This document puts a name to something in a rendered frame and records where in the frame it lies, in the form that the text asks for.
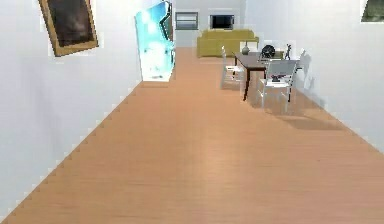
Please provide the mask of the black round object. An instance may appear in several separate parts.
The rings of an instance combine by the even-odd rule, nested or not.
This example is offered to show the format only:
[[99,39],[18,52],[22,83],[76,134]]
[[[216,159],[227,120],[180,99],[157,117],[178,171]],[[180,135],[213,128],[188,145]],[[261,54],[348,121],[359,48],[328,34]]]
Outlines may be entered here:
[[262,58],[273,58],[275,56],[275,48],[272,45],[265,45],[261,51]]

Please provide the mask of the black television set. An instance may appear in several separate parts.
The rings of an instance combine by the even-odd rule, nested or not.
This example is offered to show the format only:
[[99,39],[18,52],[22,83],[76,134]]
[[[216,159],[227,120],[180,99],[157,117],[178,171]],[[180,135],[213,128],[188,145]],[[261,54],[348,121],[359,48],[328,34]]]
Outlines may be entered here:
[[231,30],[234,24],[233,15],[211,15],[210,28],[211,29],[226,29]]

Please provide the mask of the dark brown dining table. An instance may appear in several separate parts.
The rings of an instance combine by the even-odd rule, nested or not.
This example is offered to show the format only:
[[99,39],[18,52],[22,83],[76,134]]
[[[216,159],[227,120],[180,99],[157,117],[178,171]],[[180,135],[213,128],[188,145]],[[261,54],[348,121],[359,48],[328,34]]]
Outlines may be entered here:
[[269,60],[261,60],[259,52],[250,52],[247,55],[243,55],[241,52],[234,53],[234,63],[236,65],[241,64],[245,69],[245,92],[243,100],[247,100],[248,89],[250,86],[251,73],[262,72],[263,77],[267,77],[267,67]]

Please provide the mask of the olive yellow sofa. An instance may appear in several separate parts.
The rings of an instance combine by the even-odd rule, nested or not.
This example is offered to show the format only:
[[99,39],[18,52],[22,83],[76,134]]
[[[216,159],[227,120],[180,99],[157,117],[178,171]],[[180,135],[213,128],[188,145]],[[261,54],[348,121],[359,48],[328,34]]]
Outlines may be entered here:
[[226,53],[240,52],[241,42],[259,42],[259,38],[250,29],[209,29],[197,37],[198,57],[220,57],[222,48]]

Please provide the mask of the brown framed dark picture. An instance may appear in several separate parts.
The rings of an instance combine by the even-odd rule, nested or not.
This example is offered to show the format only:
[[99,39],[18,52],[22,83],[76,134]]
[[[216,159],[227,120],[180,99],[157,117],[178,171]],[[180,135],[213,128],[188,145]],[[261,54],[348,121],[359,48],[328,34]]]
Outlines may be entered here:
[[99,46],[90,0],[38,0],[55,57]]

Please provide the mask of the dark green framed picture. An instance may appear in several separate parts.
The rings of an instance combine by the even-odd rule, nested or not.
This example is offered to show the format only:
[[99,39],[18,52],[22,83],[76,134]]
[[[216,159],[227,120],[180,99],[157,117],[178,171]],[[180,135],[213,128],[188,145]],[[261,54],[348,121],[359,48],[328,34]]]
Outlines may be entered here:
[[384,22],[384,0],[367,0],[362,22]]

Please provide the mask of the white dining chair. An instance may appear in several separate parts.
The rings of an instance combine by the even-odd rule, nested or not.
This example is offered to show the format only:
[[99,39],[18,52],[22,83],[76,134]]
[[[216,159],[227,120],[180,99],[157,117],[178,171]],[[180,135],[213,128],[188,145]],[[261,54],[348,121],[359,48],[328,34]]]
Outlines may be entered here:
[[257,82],[257,97],[261,99],[261,107],[264,107],[266,98],[272,95],[278,100],[283,98],[285,100],[284,110],[288,110],[298,64],[298,60],[275,59],[271,59],[267,63],[265,76]]
[[222,75],[220,88],[223,89],[226,83],[237,83],[239,88],[242,88],[244,78],[244,68],[238,65],[229,65],[227,63],[227,53],[225,46],[221,47],[221,56],[223,59]]

